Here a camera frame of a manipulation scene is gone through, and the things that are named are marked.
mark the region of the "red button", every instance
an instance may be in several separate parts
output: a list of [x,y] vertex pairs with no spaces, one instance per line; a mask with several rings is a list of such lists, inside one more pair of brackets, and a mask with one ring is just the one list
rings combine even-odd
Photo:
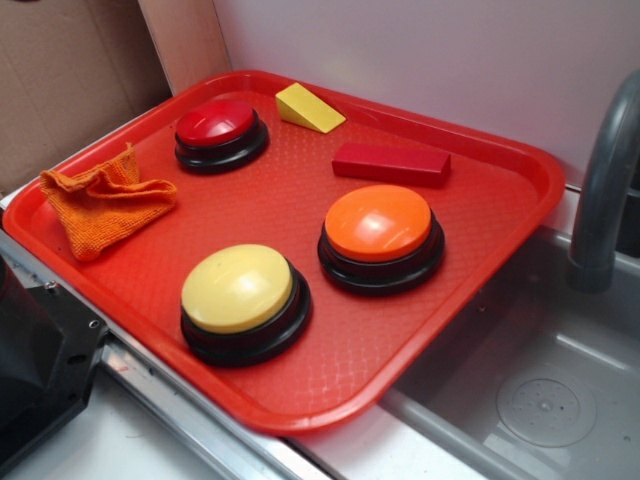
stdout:
[[253,108],[239,100],[216,100],[185,114],[176,126],[180,140],[193,147],[214,147],[245,133],[253,125]]

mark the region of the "sink drain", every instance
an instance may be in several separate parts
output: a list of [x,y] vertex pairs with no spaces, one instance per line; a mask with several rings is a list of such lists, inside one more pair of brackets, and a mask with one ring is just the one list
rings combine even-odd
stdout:
[[566,373],[534,368],[510,377],[498,392],[504,424],[517,437],[541,447],[564,447],[584,438],[595,423],[589,390]]

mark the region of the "black object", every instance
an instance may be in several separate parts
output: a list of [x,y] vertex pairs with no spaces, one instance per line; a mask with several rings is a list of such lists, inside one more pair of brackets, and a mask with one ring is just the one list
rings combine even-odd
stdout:
[[0,257],[0,477],[86,408],[106,332],[63,287],[27,290]]
[[176,144],[176,158],[189,171],[224,173],[258,158],[269,145],[269,131],[254,110],[249,129],[233,140],[211,147],[196,147],[183,142],[176,133]]
[[311,292],[305,278],[291,263],[291,294],[268,321],[245,332],[217,334],[196,326],[182,310],[182,334],[194,355],[210,365],[247,367],[284,352],[305,331],[311,319]]
[[438,270],[444,256],[445,237],[431,212],[431,231],[416,250],[388,262],[361,262],[338,253],[322,226],[318,258],[326,277],[351,293],[368,296],[406,292],[427,281]]

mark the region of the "buzzer button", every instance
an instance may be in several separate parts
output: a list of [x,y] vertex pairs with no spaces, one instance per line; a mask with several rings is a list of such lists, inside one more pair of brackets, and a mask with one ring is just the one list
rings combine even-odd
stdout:
[[338,199],[318,241],[323,272],[362,295],[390,295],[429,279],[440,267],[445,237],[427,201],[396,185],[372,185]]
[[281,353],[306,328],[309,287],[276,250],[235,245],[200,262],[182,288],[182,333],[212,365],[253,365]]
[[175,155],[195,173],[223,173],[257,159],[269,145],[267,126],[240,100],[214,100],[187,112],[176,125]]

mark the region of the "stainless steel sink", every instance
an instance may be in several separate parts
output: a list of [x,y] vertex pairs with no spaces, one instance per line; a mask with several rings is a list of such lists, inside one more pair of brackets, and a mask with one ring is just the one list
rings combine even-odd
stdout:
[[640,478],[640,263],[582,294],[568,247],[538,230],[382,401],[489,478]]

